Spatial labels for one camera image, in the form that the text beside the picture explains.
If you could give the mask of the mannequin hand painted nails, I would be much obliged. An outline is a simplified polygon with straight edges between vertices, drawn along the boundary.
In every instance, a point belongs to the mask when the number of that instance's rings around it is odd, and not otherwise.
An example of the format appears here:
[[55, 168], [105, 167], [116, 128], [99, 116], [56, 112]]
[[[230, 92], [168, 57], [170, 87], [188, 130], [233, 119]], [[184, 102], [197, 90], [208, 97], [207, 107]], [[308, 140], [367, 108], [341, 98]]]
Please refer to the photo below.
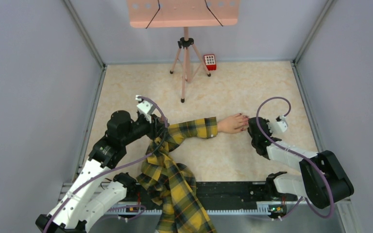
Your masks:
[[249, 117], [243, 113], [228, 116], [217, 122], [219, 133], [236, 134], [243, 132], [249, 127]]

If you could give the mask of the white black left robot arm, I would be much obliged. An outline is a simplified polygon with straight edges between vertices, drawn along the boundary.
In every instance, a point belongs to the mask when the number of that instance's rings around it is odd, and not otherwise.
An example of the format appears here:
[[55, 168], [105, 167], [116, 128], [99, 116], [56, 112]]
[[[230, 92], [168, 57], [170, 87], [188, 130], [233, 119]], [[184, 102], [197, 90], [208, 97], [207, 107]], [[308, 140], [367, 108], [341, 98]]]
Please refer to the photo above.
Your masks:
[[147, 136], [153, 140], [166, 136], [169, 126], [165, 116], [119, 110], [111, 115], [104, 136], [94, 144], [84, 168], [61, 201], [49, 213], [35, 221], [43, 233], [87, 233], [116, 203], [136, 196], [135, 179], [120, 173], [96, 197], [95, 191], [104, 178], [119, 169], [117, 164], [126, 155], [127, 145]]

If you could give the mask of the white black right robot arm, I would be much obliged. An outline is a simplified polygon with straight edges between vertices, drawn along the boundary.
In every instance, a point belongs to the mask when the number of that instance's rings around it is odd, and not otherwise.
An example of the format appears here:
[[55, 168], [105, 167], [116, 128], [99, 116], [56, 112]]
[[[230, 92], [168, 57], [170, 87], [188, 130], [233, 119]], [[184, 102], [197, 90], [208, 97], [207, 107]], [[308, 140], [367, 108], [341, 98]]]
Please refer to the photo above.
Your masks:
[[281, 116], [276, 122], [262, 117], [249, 119], [248, 133], [256, 153], [300, 172], [299, 175], [287, 172], [272, 174], [272, 183], [265, 187], [267, 197], [278, 200], [284, 194], [293, 194], [306, 198], [319, 209], [324, 209], [329, 207], [331, 202], [338, 202], [353, 195], [354, 186], [332, 151], [308, 151], [273, 137], [274, 133], [283, 133], [287, 128], [288, 125]]

